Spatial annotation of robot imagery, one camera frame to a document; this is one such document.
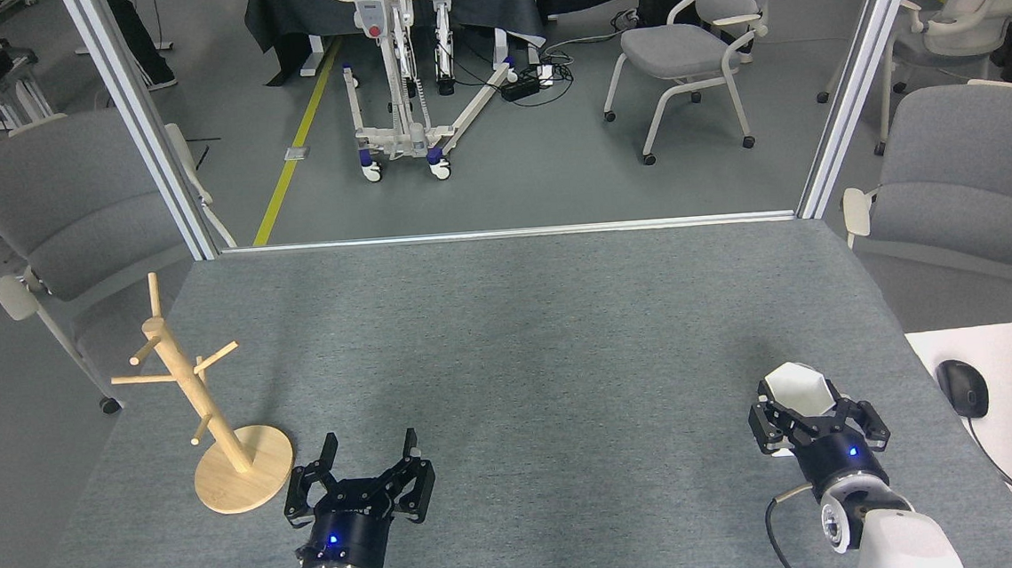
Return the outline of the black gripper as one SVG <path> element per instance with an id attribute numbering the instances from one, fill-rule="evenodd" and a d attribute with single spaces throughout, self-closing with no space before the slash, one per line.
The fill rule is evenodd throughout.
<path id="1" fill-rule="evenodd" d="M 825 436 L 813 440 L 806 417 L 779 402 L 766 380 L 759 381 L 757 390 L 748 416 L 759 449 L 764 454 L 797 449 L 802 475 L 815 501 L 822 504 L 824 493 L 844 476 L 874 476 L 887 487 L 889 477 L 875 452 L 886 451 L 890 431 L 870 402 L 836 400 L 826 412 L 832 419 L 825 424 Z"/>
<path id="2" fill-rule="evenodd" d="M 402 457 L 380 479 L 336 481 L 332 466 L 339 448 L 337 435 L 325 436 L 318 460 L 296 465 L 289 474 L 283 515 L 292 529 L 311 525 L 307 543 L 298 550 L 301 568 L 383 568 L 393 516 L 414 524 L 426 521 L 436 472 L 422 458 L 418 433 L 407 429 Z M 310 487 L 320 483 L 325 495 L 311 508 Z"/>

